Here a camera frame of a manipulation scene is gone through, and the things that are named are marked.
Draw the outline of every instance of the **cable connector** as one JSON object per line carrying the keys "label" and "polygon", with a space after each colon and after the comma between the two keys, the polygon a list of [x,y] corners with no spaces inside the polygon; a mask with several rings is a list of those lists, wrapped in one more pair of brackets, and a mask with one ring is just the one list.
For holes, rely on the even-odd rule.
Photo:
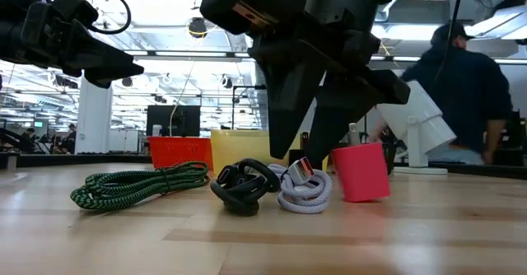
{"label": "cable connector", "polygon": [[290,165],[287,173],[291,176],[291,180],[295,186],[306,184],[310,181],[311,176],[315,174],[306,157],[303,157]]}
{"label": "cable connector", "polygon": [[237,166],[226,165],[223,167],[222,172],[217,176],[217,182],[219,184],[226,184],[229,179],[235,179],[239,173]]}

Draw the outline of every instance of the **wooden table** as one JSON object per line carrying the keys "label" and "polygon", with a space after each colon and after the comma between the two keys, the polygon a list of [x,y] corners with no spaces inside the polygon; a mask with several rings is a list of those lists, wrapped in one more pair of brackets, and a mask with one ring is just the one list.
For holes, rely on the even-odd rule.
{"label": "wooden table", "polygon": [[381,203],[341,201],[307,216],[276,194],[256,217],[223,211],[208,188],[121,212],[80,211],[70,192],[101,164],[0,176],[1,274],[527,274],[525,182],[397,175]]}

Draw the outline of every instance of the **monitor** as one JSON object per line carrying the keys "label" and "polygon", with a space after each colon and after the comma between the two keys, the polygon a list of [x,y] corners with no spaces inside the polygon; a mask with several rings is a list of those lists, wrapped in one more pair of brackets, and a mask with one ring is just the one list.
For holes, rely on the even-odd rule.
{"label": "monitor", "polygon": [[[173,105],[149,105],[147,109],[147,136],[152,135],[152,126],[160,125],[161,134],[170,136],[170,115]],[[180,105],[172,117],[172,136],[199,137],[201,106]]]}

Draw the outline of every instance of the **plastic container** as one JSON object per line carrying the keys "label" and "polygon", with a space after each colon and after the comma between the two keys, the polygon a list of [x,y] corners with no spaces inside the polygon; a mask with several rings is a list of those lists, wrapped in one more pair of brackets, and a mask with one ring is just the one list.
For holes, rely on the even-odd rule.
{"label": "plastic container", "polygon": [[[299,134],[289,149],[299,149],[300,139]],[[214,167],[219,170],[245,158],[253,158],[265,165],[288,166],[289,164],[289,153],[282,160],[270,156],[268,131],[212,130],[211,143]],[[322,165],[323,170],[326,170],[327,164],[326,158]]]}
{"label": "plastic container", "polygon": [[152,163],[156,169],[186,161],[203,161],[214,170],[211,140],[198,137],[149,137]]}
{"label": "plastic container", "polygon": [[381,143],[338,148],[332,152],[346,202],[389,196],[388,171]]}

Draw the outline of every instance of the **worker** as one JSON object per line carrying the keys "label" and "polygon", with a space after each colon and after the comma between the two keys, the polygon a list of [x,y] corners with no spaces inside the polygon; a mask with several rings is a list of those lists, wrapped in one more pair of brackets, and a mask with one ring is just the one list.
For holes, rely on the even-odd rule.
{"label": "worker", "polygon": [[[457,138],[449,145],[428,153],[430,161],[491,165],[501,140],[501,131],[512,112],[509,82],[494,60],[467,51],[472,38],[463,25],[453,27],[453,41],[441,73],[448,45],[450,24],[438,28],[431,49],[401,78],[416,80],[443,112],[443,119]],[[486,142],[483,134],[487,132]],[[378,128],[373,138],[379,137]]]}
{"label": "worker", "polygon": [[33,128],[28,128],[26,131],[24,131],[22,137],[33,142],[35,140],[35,130]]}
{"label": "worker", "polygon": [[75,124],[70,124],[69,134],[66,137],[66,140],[63,143],[63,151],[68,152],[69,154],[75,153],[75,141],[77,140],[77,127]]}

